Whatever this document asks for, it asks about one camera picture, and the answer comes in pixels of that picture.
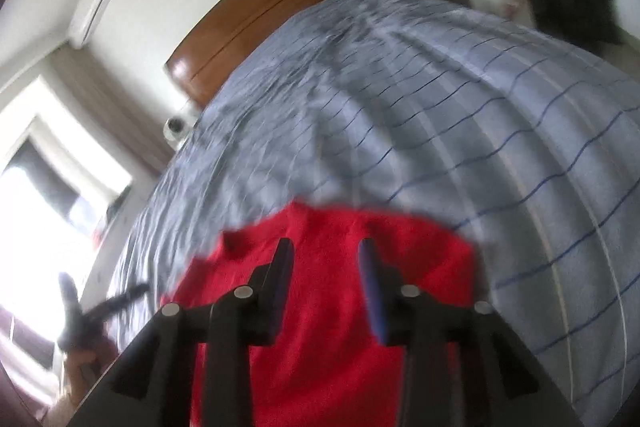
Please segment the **person's left hand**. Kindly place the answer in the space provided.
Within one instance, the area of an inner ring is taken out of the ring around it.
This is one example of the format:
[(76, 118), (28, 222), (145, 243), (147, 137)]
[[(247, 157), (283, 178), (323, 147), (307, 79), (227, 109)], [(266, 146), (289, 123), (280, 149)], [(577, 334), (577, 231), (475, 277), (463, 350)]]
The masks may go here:
[(102, 374), (118, 357), (118, 350), (110, 338), (103, 337), (90, 349), (74, 349), (64, 361), (66, 390), (56, 402), (40, 414), (40, 425), (65, 427), (74, 416)]

